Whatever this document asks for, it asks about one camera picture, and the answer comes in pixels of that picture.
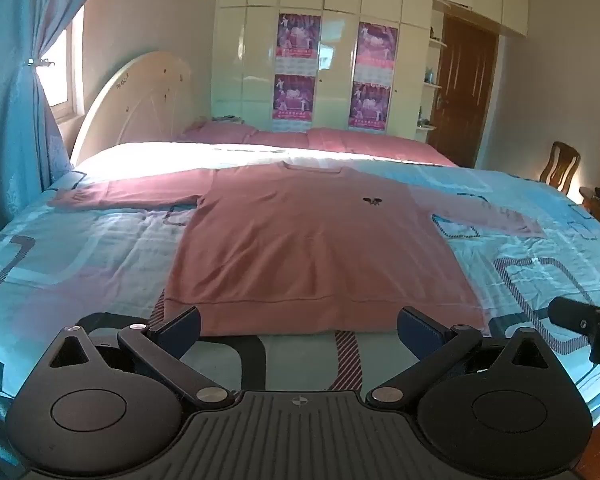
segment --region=striped fabric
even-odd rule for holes
[[[358,341],[353,332],[337,331],[336,347],[338,349],[338,376],[329,391],[362,389],[362,364]]]
[[[153,311],[151,312],[151,317],[149,318],[149,328],[151,330],[156,330],[161,323],[164,321],[164,289],[160,294],[160,298],[155,302],[155,306]]]
[[[554,267],[557,267],[557,269],[560,269],[567,277],[567,279],[570,280],[570,282],[573,283],[573,285],[578,289],[578,291],[585,298],[587,303],[593,304],[593,300],[591,299],[590,295],[584,290],[584,288],[582,288],[582,286],[580,285],[578,280],[576,280],[574,275],[569,271],[569,269],[567,269],[560,261],[556,260],[555,258],[498,258],[494,261],[493,265],[498,271],[500,277],[502,278],[502,281],[509,289],[510,293],[518,302],[520,308],[522,309],[522,312],[524,312],[529,318],[529,320],[533,323],[534,328],[538,330],[538,332],[540,333],[542,338],[544,338],[544,340],[547,342],[551,350],[561,355],[567,355],[572,352],[575,352],[576,350],[579,350],[580,348],[585,347],[589,343],[587,341],[587,338],[584,336],[575,337],[569,339],[568,341],[562,341],[555,338],[553,334],[549,332],[547,327],[544,324],[542,324],[542,321],[539,319],[538,314],[536,314],[531,305],[529,305],[529,303],[524,298],[520,290],[517,288],[517,286],[511,279],[511,276],[507,272],[507,267],[510,266],[532,266],[534,264],[534,260],[537,260],[538,263],[540,263],[541,265],[552,265]]]

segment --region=blue bedsheet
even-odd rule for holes
[[[56,187],[278,160],[348,165],[474,196],[537,219],[546,239],[508,237],[443,218],[432,221],[482,302],[485,323],[480,329],[509,336],[520,326],[535,326],[578,385],[594,418],[600,418],[600,365],[589,361],[584,338],[552,325],[546,312],[555,296],[600,305],[600,224],[544,184],[502,173],[309,150],[144,143],[100,153]],[[60,211],[46,205],[54,193],[45,192],[0,234],[0,400],[17,394],[64,326],[81,322],[101,333],[152,315],[159,322],[158,299],[184,226],[195,214],[192,208]],[[210,338],[198,342],[183,360],[231,389],[356,386],[364,394],[414,363],[415,357],[395,333],[328,333]]]

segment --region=poster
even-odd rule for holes
[[[320,16],[279,15],[273,89],[275,132],[305,132],[314,114]]]
[[[318,59],[320,16],[280,14],[276,57]]]
[[[393,71],[397,40],[397,28],[360,23],[356,64]]]
[[[384,132],[390,96],[390,87],[354,82],[349,126]]]
[[[309,121],[314,111],[315,77],[276,74],[274,120]]]
[[[360,23],[349,110],[350,129],[373,133],[386,130],[397,44],[397,28]]]

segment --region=sweatshirt sleeve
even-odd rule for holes
[[[193,205],[211,188],[216,171],[180,171],[61,189],[49,205],[72,210]]]
[[[452,222],[485,227],[512,236],[546,238],[536,220],[480,198],[425,187],[411,187],[411,193],[420,207]]]

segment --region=black mechanical arm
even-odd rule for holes
[[[550,319],[600,362],[600,308],[564,298]],[[7,416],[26,480],[576,479],[587,405],[532,328],[511,339],[412,308],[400,340],[420,359],[356,392],[230,392],[179,358],[195,308],[160,330],[109,338],[62,330]]]

